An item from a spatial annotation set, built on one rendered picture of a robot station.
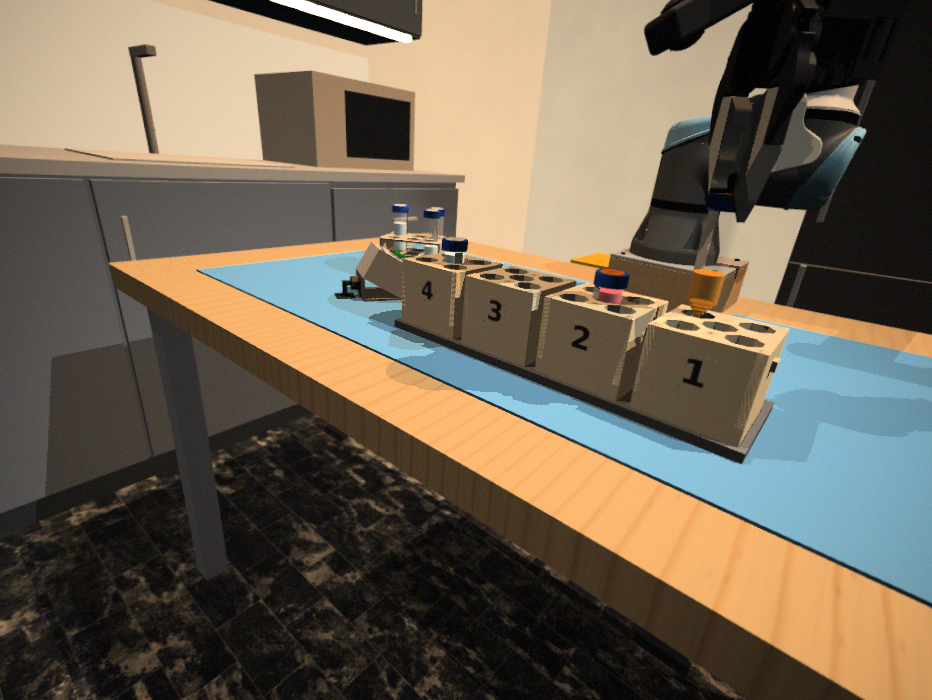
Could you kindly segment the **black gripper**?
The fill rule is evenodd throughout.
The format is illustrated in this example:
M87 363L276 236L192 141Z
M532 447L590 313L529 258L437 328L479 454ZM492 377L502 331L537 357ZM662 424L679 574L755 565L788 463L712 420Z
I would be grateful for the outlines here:
M806 93L880 79L909 2L753 3L717 89L708 140L708 194L727 193L729 175L740 172L732 191L738 223L745 223L771 174L818 159L822 141L804 125ZM894 22L873 61L889 19ZM767 90L749 98L756 88Z

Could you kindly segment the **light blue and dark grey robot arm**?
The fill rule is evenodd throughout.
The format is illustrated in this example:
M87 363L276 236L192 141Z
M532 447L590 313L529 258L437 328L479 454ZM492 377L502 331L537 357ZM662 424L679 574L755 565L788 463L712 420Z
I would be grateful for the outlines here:
M644 28L649 52L685 50L707 28L756 1L670 0ZM770 175L756 206L816 210L827 203L866 134L856 128L858 86L806 93L804 125L822 140L821 153L809 166ZM708 116L669 129L648 213L631 241L632 254L694 266L708 213L710 124Z

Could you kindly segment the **light blue bench mat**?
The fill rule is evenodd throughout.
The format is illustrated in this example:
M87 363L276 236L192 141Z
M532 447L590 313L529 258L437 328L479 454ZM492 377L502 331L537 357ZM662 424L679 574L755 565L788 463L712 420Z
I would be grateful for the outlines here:
M788 328L742 464L395 327L366 250L196 269L932 608L932 357Z

